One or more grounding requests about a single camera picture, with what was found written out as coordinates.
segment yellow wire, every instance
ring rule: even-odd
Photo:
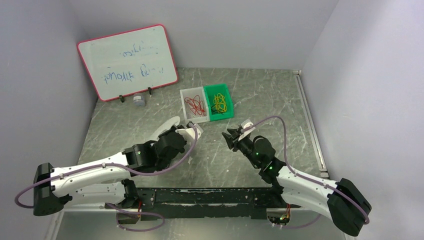
[[[215,104],[215,110],[218,113],[225,113],[227,112],[227,103],[225,101],[225,96],[221,93],[218,93],[213,97],[213,104]]]

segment green tray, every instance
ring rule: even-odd
[[[204,94],[206,97],[207,105],[209,108],[209,120],[217,121],[222,119],[230,119],[234,118],[234,106],[233,101],[231,100],[230,91],[228,90],[228,87],[226,84],[216,84],[216,85],[209,85],[204,86]],[[213,111],[214,104],[214,97],[217,94],[222,94],[225,97],[225,104],[226,104],[226,112],[219,113]]]

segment red whiteboard frame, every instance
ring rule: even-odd
[[[173,54],[172,49],[171,49],[170,39],[168,37],[167,28],[164,25],[162,25],[162,24],[155,24],[155,25],[146,26],[146,27],[142,27],[142,28],[137,28],[137,29],[133,29],[133,30],[129,30],[129,31],[123,31],[123,32],[119,32],[119,33],[114,33],[114,34],[106,35],[106,36],[100,36],[100,37],[96,37],[96,38],[91,38],[91,39],[88,39],[88,40],[80,41],[80,42],[78,42],[76,44],[76,49],[78,50],[79,57],[81,58],[82,63],[84,64],[85,70],[87,71],[88,76],[90,77],[91,83],[94,86],[95,93],[97,94],[97,96],[98,96],[98,98],[100,100],[102,100],[104,102],[109,102],[109,101],[112,101],[112,100],[115,100],[115,99],[119,99],[119,96],[114,97],[114,98],[110,98],[110,99],[102,99],[99,96],[99,92],[97,91],[96,85],[95,85],[95,83],[93,81],[93,78],[92,78],[92,76],[90,74],[90,71],[89,71],[89,69],[87,67],[87,64],[84,61],[83,55],[80,52],[79,45],[82,44],[82,43],[94,41],[94,40],[97,40],[97,39],[108,38],[108,37],[112,37],[112,36],[116,36],[116,35],[120,35],[120,34],[126,34],[126,33],[134,32],[134,31],[138,31],[138,30],[142,30],[142,29],[148,29],[148,28],[157,27],[157,26],[161,26],[164,29],[164,31],[165,31],[166,41],[168,43],[169,52],[171,53],[172,63],[173,63],[173,67],[175,69],[175,75],[176,75],[176,80],[175,81],[170,82],[170,83],[166,83],[166,84],[163,84],[163,85],[159,85],[159,86],[154,86],[154,87],[151,88],[151,89],[158,89],[158,88],[161,88],[161,87],[165,87],[165,86],[169,86],[169,85],[172,85],[172,84],[176,84],[178,82],[178,80],[179,80],[179,76],[178,76],[178,72],[177,72],[177,67],[175,66],[174,54]],[[147,91],[147,89],[142,89],[140,91],[135,91],[133,93],[129,93],[129,94],[123,95],[123,97],[131,96],[131,95],[136,94],[136,93],[143,93],[143,92],[146,92],[146,91]]]

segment white wall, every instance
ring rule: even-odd
[[[70,0],[90,37],[162,23],[178,67],[300,69],[338,0]]]
[[[303,67],[329,173],[371,203],[360,240],[423,239],[424,2],[340,0]]]
[[[67,0],[1,1],[0,239],[44,239],[51,216],[14,204],[37,166],[75,165],[97,99],[76,51],[87,38]],[[22,197],[33,203],[33,192]]]

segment gray marble tabletop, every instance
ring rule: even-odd
[[[241,152],[228,149],[221,132],[236,128],[246,119],[255,123],[271,115],[279,115],[286,122],[289,162],[303,172],[320,175],[305,106],[292,71],[178,68],[178,75],[178,83],[153,90],[152,97],[146,93],[144,107],[135,106],[131,97],[124,103],[99,100],[78,164],[103,159],[134,144],[144,143],[173,116],[179,116],[184,124],[180,90],[225,83],[234,103],[234,118],[200,123],[204,133],[190,159],[162,175],[133,177],[137,187],[268,186],[258,175],[259,170],[254,169]],[[276,157],[283,160],[283,126],[279,120],[264,123],[252,133],[256,135],[268,138],[276,150]]]

